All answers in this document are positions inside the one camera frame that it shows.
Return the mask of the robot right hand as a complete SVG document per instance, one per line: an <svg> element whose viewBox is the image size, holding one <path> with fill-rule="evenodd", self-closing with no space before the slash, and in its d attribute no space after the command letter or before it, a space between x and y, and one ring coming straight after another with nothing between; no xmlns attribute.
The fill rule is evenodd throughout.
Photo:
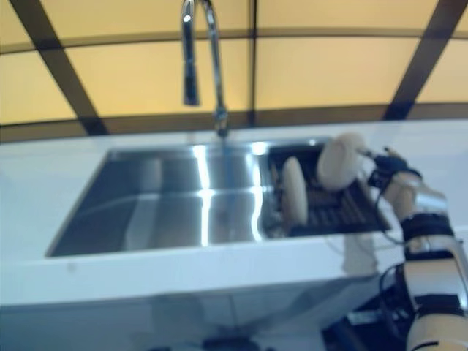
<svg viewBox="0 0 468 351"><path fill-rule="evenodd" d="M359 148L358 153L374 162L374 169L367 179L367 184L374 188L385 190L395 174L410 173L422 179L422 175L411 168L407 160L392 148L385 146L384 153L378 154L369 148Z"/></svg>

